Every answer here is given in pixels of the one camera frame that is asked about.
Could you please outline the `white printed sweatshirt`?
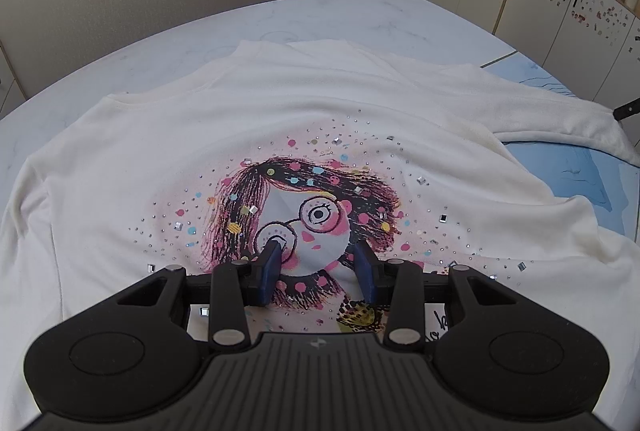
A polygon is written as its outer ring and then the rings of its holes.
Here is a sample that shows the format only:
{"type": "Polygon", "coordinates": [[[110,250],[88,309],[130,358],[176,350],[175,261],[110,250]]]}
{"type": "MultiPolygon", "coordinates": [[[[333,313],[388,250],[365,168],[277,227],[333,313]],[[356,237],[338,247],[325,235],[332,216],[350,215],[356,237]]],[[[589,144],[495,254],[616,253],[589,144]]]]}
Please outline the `white printed sweatshirt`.
{"type": "Polygon", "coordinates": [[[176,264],[207,273],[283,248],[253,333],[380,330],[348,246],[446,273],[465,263],[593,333],[596,414],[626,428],[639,357],[639,249],[591,202],[556,197],[517,140],[638,154],[594,102],[337,41],[247,42],[143,94],[105,97],[29,156],[1,223],[1,425],[38,409],[41,333],[176,264]]]}

